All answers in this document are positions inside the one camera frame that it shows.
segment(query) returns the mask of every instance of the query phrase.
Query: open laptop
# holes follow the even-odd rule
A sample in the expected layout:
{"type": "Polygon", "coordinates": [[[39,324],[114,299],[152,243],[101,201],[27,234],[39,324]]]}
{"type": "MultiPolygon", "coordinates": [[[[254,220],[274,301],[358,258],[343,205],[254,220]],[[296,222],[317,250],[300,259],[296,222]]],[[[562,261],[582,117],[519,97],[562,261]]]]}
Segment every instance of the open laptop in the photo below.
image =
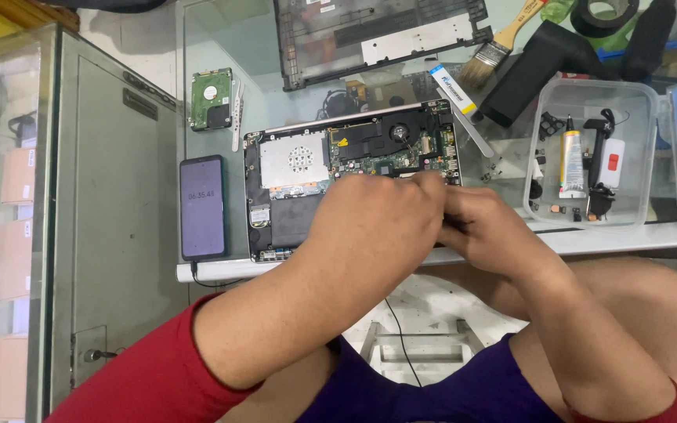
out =
{"type": "Polygon", "coordinates": [[[328,187],[351,173],[409,178],[431,169],[460,184],[454,119],[449,102],[435,100],[246,134],[252,260],[292,255],[328,187]]]}

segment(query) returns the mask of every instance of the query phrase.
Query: wooden brush handle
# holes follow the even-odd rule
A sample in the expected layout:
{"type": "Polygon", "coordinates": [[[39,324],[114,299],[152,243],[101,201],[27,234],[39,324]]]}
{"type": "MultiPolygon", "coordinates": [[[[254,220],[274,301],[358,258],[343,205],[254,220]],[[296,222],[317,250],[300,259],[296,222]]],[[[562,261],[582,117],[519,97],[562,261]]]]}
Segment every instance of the wooden brush handle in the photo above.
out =
{"type": "Polygon", "coordinates": [[[516,33],[519,32],[519,29],[521,29],[528,20],[537,15],[537,12],[539,12],[539,10],[542,9],[542,6],[547,2],[548,0],[527,0],[527,4],[521,8],[521,12],[516,16],[516,19],[499,33],[495,34],[493,41],[499,43],[503,47],[513,50],[516,33]]]}

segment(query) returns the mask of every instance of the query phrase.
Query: purple shorts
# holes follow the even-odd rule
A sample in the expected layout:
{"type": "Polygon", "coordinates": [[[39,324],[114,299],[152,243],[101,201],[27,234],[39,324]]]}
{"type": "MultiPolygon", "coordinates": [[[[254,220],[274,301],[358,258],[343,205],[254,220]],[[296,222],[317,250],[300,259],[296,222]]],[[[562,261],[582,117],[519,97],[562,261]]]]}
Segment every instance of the purple shorts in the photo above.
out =
{"type": "Polygon", "coordinates": [[[297,423],[563,423],[521,374],[510,333],[445,380],[424,388],[386,379],[340,336],[329,348],[338,366],[297,423]]]}

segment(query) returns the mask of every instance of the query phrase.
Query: paint brush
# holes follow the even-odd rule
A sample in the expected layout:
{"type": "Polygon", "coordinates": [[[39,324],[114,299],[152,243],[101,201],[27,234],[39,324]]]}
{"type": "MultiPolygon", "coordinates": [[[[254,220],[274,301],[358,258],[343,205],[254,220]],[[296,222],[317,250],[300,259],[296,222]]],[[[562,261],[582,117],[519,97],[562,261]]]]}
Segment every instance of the paint brush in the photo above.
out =
{"type": "Polygon", "coordinates": [[[527,0],[519,15],[510,25],[495,34],[492,42],[482,44],[475,56],[466,63],[461,70],[459,82],[465,87],[480,89],[495,73],[495,69],[505,62],[505,59],[514,49],[516,34],[524,24],[537,12],[548,0],[527,0]]]}

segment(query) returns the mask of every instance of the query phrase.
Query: cardboard box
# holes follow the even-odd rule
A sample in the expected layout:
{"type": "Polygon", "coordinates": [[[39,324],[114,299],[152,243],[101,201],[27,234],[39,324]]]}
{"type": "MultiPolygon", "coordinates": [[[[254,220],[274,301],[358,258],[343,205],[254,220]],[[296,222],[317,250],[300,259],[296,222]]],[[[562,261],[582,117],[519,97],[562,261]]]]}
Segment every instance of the cardboard box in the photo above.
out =
{"type": "Polygon", "coordinates": [[[0,300],[30,295],[33,219],[0,225],[0,300]]]}
{"type": "Polygon", "coordinates": [[[2,202],[28,204],[33,202],[35,188],[35,148],[15,148],[5,154],[2,174],[2,202]]]}
{"type": "Polygon", "coordinates": [[[27,335],[0,336],[0,420],[25,420],[27,335]]]}

